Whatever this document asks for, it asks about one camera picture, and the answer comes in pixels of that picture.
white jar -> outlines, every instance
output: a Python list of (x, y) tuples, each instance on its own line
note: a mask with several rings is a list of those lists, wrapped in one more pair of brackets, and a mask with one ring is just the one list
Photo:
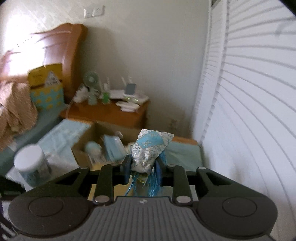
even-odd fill
[(20, 149), (15, 155), (14, 165), (30, 186), (38, 186), (50, 177), (51, 168), (44, 152), (35, 144)]

white closet door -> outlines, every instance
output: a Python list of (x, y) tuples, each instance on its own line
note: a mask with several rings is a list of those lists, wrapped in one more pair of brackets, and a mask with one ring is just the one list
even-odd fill
[(210, 14), (206, 55), (197, 94), (196, 116), (193, 120), (193, 138), (198, 141), (201, 139), (207, 125), (221, 69), (226, 19), (228, 16), (227, 0), (221, 0), (212, 7)]
[(279, 0), (229, 0), (228, 10), (219, 74), (211, 88), (201, 80), (193, 136), (201, 140), (205, 166), (275, 202), (271, 234), (290, 241), (296, 236), (296, 18)]

fan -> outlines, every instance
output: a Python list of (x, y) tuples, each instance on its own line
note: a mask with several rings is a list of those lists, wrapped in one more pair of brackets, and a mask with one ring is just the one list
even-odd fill
[(83, 77), (83, 83), (89, 87), (89, 100), (88, 104), (89, 105), (96, 105), (97, 100), (96, 100), (96, 89), (95, 86), (99, 82), (99, 76), (96, 72), (94, 71), (89, 71), (87, 72), (84, 77)]

wooden nightstand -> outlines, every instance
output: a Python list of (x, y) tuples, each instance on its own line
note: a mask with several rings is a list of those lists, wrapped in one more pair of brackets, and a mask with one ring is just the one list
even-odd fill
[[(149, 101), (143, 104), (138, 112), (134, 113), (121, 111), (120, 107), (115, 104), (116, 102), (111, 101), (110, 104), (102, 104), (98, 101), (97, 105), (88, 105), (87, 101), (74, 103), (70, 108), (68, 119), (77, 121), (104, 121), (129, 128), (145, 128)], [(60, 116), (66, 118), (66, 110), (62, 111)]]

brown blanket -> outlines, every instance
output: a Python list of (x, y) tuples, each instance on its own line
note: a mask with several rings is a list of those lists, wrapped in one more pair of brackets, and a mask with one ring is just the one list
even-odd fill
[(0, 150), (16, 134), (30, 130), (37, 121), (37, 110), (30, 98), (30, 86), (14, 81), (0, 82)]

